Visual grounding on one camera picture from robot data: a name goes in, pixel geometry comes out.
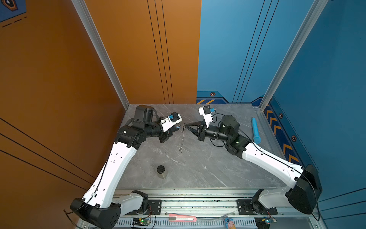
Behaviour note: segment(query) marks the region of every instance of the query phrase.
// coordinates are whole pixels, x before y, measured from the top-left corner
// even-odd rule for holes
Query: metal profile
[[[288,49],[285,58],[283,59],[280,67],[278,68],[271,84],[269,85],[259,108],[264,111],[270,99],[274,95],[278,86],[280,85],[283,77],[285,76],[287,70],[290,68],[292,62],[294,61],[297,53],[299,52],[301,46],[304,44],[307,36],[309,35],[311,29],[313,28],[315,22],[318,20],[320,14],[322,13],[328,0],[314,0],[309,12],[307,13],[304,21],[302,22],[299,31],[297,32],[290,48]]]
[[[85,27],[85,30],[88,33],[95,50],[97,51],[100,61],[102,62],[109,76],[109,79],[111,80],[112,85],[115,88],[117,95],[122,102],[123,107],[125,108],[125,110],[127,110],[130,103],[128,102],[127,96],[122,88],[121,82],[119,81],[117,73],[111,62],[111,59],[108,56],[107,50],[104,47],[102,39],[99,36],[97,27],[94,24],[94,21],[92,19],[92,16],[90,15],[90,12],[86,6],[85,1],[84,0],[71,0],[71,1],[74,4],[76,11],[78,12],[78,15]]]

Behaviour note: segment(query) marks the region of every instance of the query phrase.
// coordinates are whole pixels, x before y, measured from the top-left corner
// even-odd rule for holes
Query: yellow chevron
[[[268,119],[268,113],[273,113],[273,111],[267,110],[267,119]]]
[[[271,122],[269,123],[269,125],[272,127],[272,121],[277,121],[277,119],[275,118],[270,118]]]
[[[280,126],[276,126],[276,125],[274,125],[274,135],[276,135],[276,130],[277,130],[277,129],[282,130],[282,128],[281,128]]]
[[[288,155],[288,161],[291,162],[291,159],[294,159],[295,161],[299,162],[299,160],[296,157],[294,157],[291,154],[289,154]]]
[[[286,144],[283,144],[283,154],[286,155],[286,148],[290,149],[290,150],[293,150],[291,146],[289,145],[286,145]]]

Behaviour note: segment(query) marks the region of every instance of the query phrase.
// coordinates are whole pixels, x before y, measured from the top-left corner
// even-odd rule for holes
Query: gray marble tabletop
[[[178,112],[183,123],[202,121],[198,108],[201,104],[148,104],[159,116]],[[122,125],[135,114],[138,105],[130,105]],[[240,128],[250,138],[253,137],[251,119],[257,117],[251,104],[211,104],[217,113],[233,115]],[[217,115],[217,125],[222,115]],[[258,122],[261,136],[260,146],[270,151],[263,128]],[[285,184],[259,166],[231,155],[225,147],[215,147],[209,138],[198,141],[188,130],[184,134],[183,151],[178,146],[182,142],[182,131],[176,131],[166,142],[157,137],[148,138],[141,144],[136,155],[127,165],[117,189],[144,188],[278,188]],[[167,170],[166,179],[158,177],[156,168],[163,165]]]

